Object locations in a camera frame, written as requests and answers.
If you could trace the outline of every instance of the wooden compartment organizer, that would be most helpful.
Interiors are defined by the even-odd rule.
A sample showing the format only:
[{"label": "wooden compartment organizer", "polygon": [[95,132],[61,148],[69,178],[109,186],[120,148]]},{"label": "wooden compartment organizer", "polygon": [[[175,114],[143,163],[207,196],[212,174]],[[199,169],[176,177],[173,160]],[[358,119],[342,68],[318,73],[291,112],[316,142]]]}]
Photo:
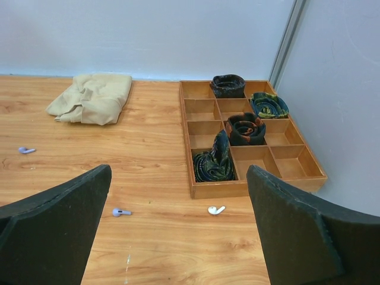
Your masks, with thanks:
[{"label": "wooden compartment organizer", "polygon": [[287,119],[263,119],[267,126],[264,145],[229,145],[235,180],[195,181],[193,156],[212,148],[215,136],[225,129],[230,116],[242,112],[253,113],[249,99],[258,91],[276,94],[268,81],[246,81],[245,98],[217,99],[210,88],[210,81],[180,82],[179,96],[191,198],[248,196],[246,173],[253,164],[307,192],[318,191],[327,180],[290,115]]}]

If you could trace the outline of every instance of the empty compartment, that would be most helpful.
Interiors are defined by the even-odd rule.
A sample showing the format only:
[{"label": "empty compartment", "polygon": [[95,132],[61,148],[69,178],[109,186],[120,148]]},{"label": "empty compartment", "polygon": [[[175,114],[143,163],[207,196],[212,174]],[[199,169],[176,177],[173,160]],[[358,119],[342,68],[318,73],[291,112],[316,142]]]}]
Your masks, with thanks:
[{"label": "empty compartment", "polygon": [[222,129],[222,122],[219,121],[188,122],[190,147],[211,148],[215,136]]},{"label": "empty compartment", "polygon": [[182,81],[181,86],[185,99],[215,99],[210,81]]},{"label": "empty compartment", "polygon": [[229,117],[244,112],[253,113],[248,100],[246,99],[218,99],[221,119],[226,121]]},{"label": "empty compartment", "polygon": [[283,178],[322,176],[321,170],[304,145],[271,147]]},{"label": "empty compartment", "polygon": [[265,80],[245,81],[245,89],[244,89],[245,97],[250,99],[252,97],[252,94],[254,94],[255,92],[267,92],[271,94],[276,94],[276,92],[274,91],[269,81],[265,81]]},{"label": "empty compartment", "polygon": [[185,99],[185,109],[188,121],[220,120],[218,107],[212,99]]},{"label": "empty compartment", "polygon": [[273,159],[271,151],[266,146],[231,147],[235,159],[236,171],[240,180],[246,180],[248,168],[257,165],[273,175],[281,178],[279,169]]},{"label": "empty compartment", "polygon": [[303,144],[290,119],[263,119],[263,122],[267,126],[265,140],[268,145]]}]

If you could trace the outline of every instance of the white earbud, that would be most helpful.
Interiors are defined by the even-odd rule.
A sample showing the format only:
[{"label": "white earbud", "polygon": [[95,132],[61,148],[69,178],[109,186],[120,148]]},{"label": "white earbud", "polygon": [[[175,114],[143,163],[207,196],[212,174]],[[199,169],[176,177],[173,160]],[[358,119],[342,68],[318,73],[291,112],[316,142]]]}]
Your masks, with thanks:
[{"label": "white earbud", "polygon": [[208,208],[208,212],[211,214],[211,215],[219,215],[221,212],[224,211],[226,207],[225,206],[221,206],[219,209],[216,209],[215,206],[211,206]]}]

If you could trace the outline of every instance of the wooden table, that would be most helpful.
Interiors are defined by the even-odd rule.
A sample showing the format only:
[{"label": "wooden table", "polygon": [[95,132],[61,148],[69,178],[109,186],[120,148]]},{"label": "wooden table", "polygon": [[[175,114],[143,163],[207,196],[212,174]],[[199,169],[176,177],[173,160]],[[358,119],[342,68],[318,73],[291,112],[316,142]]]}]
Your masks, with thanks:
[{"label": "wooden table", "polygon": [[[0,77],[0,205],[109,164],[82,284],[269,284],[249,198],[190,199],[178,83],[134,81],[119,122],[97,126],[45,112],[71,82]],[[227,208],[214,217],[210,205]],[[115,218],[115,207],[133,216]]]}]

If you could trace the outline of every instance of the beige fabric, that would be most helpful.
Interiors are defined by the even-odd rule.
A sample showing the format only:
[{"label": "beige fabric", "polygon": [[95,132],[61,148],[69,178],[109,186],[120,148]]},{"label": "beige fabric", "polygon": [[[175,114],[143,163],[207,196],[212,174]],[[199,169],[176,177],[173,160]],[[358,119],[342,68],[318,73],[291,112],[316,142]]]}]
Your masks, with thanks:
[{"label": "beige fabric", "polygon": [[83,74],[47,108],[60,122],[115,124],[128,98],[132,78],[119,74]]}]

